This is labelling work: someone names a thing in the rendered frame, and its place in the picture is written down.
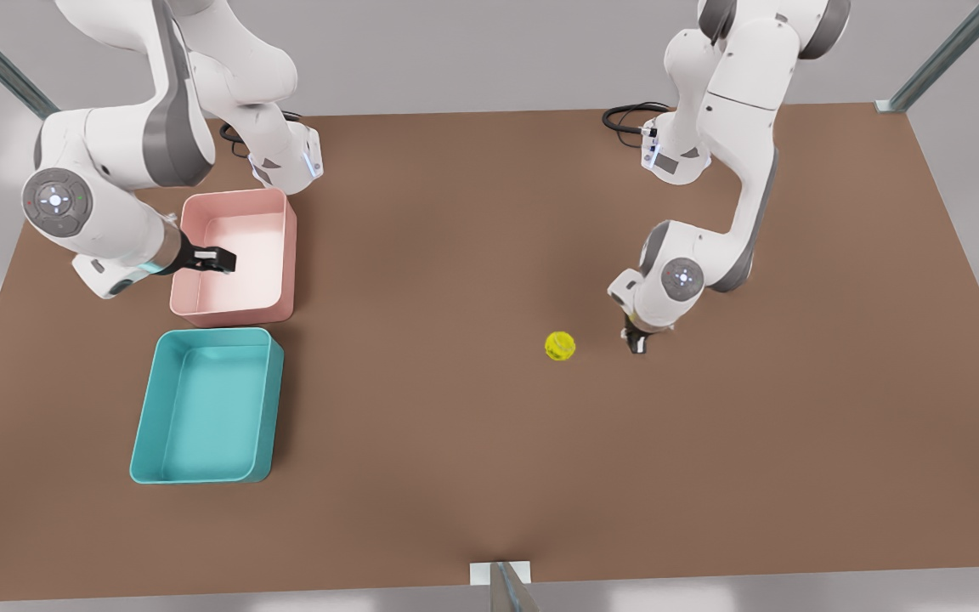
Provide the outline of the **teal rectangular tray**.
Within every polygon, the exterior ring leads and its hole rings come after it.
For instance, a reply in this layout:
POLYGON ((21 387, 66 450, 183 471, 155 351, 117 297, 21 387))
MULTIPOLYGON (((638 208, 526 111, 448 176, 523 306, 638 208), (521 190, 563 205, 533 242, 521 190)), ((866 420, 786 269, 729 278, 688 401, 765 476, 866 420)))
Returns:
POLYGON ((129 475, 141 485, 260 483, 271 473, 285 352, 263 328, 156 342, 129 475))

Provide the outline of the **pink rectangular tray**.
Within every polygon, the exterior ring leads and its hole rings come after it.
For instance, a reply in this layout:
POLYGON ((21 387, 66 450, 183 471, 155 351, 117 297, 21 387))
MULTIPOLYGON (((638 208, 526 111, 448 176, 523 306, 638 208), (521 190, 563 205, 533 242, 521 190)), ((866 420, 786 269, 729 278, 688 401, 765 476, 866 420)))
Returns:
POLYGON ((259 326, 294 314, 297 217, 277 189, 213 191, 188 197, 180 229, 199 247, 236 256, 230 274, 182 269, 168 306, 197 328, 259 326))

